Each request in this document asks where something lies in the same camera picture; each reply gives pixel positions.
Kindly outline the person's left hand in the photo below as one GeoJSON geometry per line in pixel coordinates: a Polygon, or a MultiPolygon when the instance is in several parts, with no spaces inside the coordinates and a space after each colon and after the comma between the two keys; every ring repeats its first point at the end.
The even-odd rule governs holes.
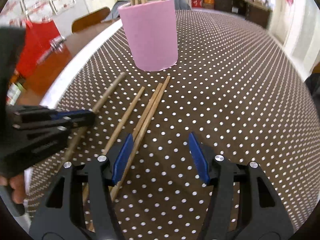
{"type": "Polygon", "coordinates": [[[1,176],[0,182],[1,182],[1,186],[9,185],[13,189],[11,197],[16,204],[23,204],[24,199],[26,197],[23,173],[10,178],[9,180],[1,176]]]}

